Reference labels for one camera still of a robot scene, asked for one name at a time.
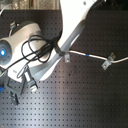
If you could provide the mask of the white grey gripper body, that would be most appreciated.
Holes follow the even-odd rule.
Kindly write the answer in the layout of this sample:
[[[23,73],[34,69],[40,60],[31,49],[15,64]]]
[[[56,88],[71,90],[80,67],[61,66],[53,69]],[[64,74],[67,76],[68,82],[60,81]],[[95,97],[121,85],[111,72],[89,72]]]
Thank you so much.
[[[25,60],[16,63],[9,69],[9,77],[15,81],[21,81],[24,73],[30,67]]]

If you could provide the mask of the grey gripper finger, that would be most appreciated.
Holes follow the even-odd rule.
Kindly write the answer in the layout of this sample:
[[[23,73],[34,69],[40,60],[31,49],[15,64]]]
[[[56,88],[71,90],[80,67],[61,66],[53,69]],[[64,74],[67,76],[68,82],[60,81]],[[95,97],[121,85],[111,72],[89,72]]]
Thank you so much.
[[[36,84],[36,81],[29,74],[26,74],[25,77],[26,77],[27,83],[28,83],[28,85],[30,87],[30,90],[32,92],[37,91],[38,90],[38,86]]]
[[[17,94],[10,91],[10,99],[13,104],[19,104]]]

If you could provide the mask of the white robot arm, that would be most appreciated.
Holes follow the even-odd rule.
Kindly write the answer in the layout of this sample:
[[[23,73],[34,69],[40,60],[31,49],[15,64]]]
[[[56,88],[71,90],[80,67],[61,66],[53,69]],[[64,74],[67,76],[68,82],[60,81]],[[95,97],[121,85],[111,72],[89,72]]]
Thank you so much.
[[[17,96],[22,91],[9,87],[10,79],[27,81],[32,92],[38,89],[36,80],[47,79],[60,59],[69,51],[85,27],[88,12],[103,0],[60,0],[63,29],[47,40],[39,25],[26,21],[11,25],[8,37],[0,39],[0,78],[8,75],[5,88],[9,90],[12,103],[17,105]]]

